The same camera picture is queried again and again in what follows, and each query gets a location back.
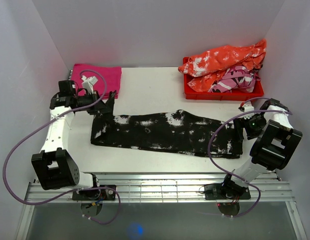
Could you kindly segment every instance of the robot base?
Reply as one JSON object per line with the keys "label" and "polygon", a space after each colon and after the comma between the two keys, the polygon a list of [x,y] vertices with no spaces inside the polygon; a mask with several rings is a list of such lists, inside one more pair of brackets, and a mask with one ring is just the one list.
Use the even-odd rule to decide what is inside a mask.
{"label": "robot base", "polygon": [[[205,199],[206,200],[225,200],[227,199],[225,195],[221,193],[221,183],[212,183],[204,187]],[[250,192],[244,192],[242,196],[239,197],[239,200],[248,200],[250,199]]]}

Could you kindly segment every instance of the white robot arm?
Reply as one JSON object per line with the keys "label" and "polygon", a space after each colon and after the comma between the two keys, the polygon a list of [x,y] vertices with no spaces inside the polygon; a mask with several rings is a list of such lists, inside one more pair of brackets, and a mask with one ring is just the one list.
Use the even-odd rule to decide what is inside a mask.
{"label": "white robot arm", "polygon": [[[243,112],[252,110],[250,104],[239,108]],[[240,139],[243,139],[242,129],[246,130],[247,138],[257,138],[250,151],[250,158],[233,173],[245,181],[227,174],[223,183],[205,186],[207,200],[250,199],[248,184],[262,173],[283,169],[289,162],[302,133],[295,130],[288,121],[288,108],[275,99],[267,100],[261,110],[277,110],[278,112],[263,112],[249,117],[234,120],[234,127]]]}
{"label": "white robot arm", "polygon": [[[98,179],[92,173],[83,173],[68,151],[68,140],[71,123],[77,111],[87,111],[91,115],[97,113],[112,113],[114,94],[110,94],[107,103],[98,101],[94,106],[86,107],[96,102],[100,96],[97,91],[87,91],[78,96],[74,81],[59,82],[59,93],[50,102],[51,119],[56,118],[48,129],[44,146],[40,153],[33,154],[32,165],[43,189],[81,189],[98,187]],[[72,110],[64,116],[62,113]],[[97,192],[84,191],[85,195],[93,197]]]}

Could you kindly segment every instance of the pink patterned cloth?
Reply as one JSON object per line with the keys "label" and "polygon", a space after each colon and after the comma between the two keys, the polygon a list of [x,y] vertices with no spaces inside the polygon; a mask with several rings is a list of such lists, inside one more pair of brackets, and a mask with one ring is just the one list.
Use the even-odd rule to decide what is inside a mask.
{"label": "pink patterned cloth", "polygon": [[[71,80],[75,81],[79,88],[82,88],[82,80],[80,78],[80,72],[83,70],[94,70],[98,73],[100,73],[106,80],[107,82],[107,91],[106,94],[104,95],[103,99],[108,99],[109,97],[109,92],[117,91],[117,94],[115,98],[118,98],[118,93],[120,89],[120,78],[121,78],[121,67],[115,66],[115,67],[103,67],[103,66],[93,66],[89,64],[81,64],[77,63],[74,65],[73,68],[73,74],[71,76]],[[87,78],[96,76],[98,79],[98,82],[94,85],[94,90],[97,90],[99,95],[101,95],[104,92],[104,82],[100,77],[93,72],[86,71],[83,73],[84,76]],[[85,91],[79,92],[79,96],[82,96],[85,94]]]}
{"label": "pink patterned cloth", "polygon": [[257,70],[249,71],[244,66],[232,66],[225,75],[211,86],[210,93],[230,93],[232,89],[240,89],[244,93],[254,90],[255,81],[260,81]]}

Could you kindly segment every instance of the clothing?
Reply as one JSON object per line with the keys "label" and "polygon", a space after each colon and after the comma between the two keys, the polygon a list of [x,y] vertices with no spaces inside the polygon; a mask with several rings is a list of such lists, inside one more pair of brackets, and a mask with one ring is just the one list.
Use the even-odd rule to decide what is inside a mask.
{"label": "clothing", "polygon": [[211,86],[209,92],[227,93],[238,88],[244,93],[251,93],[254,90],[255,81],[259,80],[256,70],[248,71],[244,66],[233,66],[226,70],[221,80]]}
{"label": "clothing", "polygon": [[[71,80],[75,81],[76,89],[82,88],[82,80],[80,78],[80,72],[83,70],[94,70],[98,73],[100,73],[106,80],[107,83],[107,91],[104,95],[103,99],[108,99],[109,93],[117,91],[115,98],[118,97],[119,90],[120,90],[120,78],[121,78],[121,67],[115,66],[115,67],[103,67],[103,66],[93,66],[89,64],[80,64],[77,63],[74,65],[73,68],[73,74],[71,76]],[[94,90],[97,90],[99,95],[101,95],[104,92],[105,85],[104,81],[100,79],[98,75],[96,75],[93,72],[85,71],[83,72],[83,75],[87,78],[96,76],[98,81],[94,85]],[[79,96],[83,96],[85,94],[85,91],[79,92]]]}
{"label": "clothing", "polygon": [[[221,124],[184,110],[148,115],[98,114],[93,120],[91,144],[206,157],[208,142]],[[239,158],[242,140],[236,136],[233,124],[226,125],[213,141],[212,155]]]}
{"label": "clothing", "polygon": [[265,39],[245,47],[226,45],[191,56],[178,70],[195,77],[188,83],[194,91],[207,92],[214,82],[222,79],[230,67],[244,66],[248,71],[260,69],[265,54]]}

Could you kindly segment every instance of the red plastic basket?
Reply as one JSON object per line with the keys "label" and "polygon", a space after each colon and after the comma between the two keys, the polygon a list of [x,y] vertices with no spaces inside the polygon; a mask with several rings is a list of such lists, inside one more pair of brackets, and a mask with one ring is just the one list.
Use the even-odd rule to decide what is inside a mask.
{"label": "red plastic basket", "polygon": [[[188,57],[183,58],[183,64],[188,61]],[[238,89],[233,89],[232,92],[196,92],[188,86],[193,77],[188,74],[184,74],[184,90],[186,99],[195,100],[224,100],[224,101],[246,101],[255,97],[262,97],[264,95],[263,88],[260,81],[256,81],[253,92],[245,93]]]}

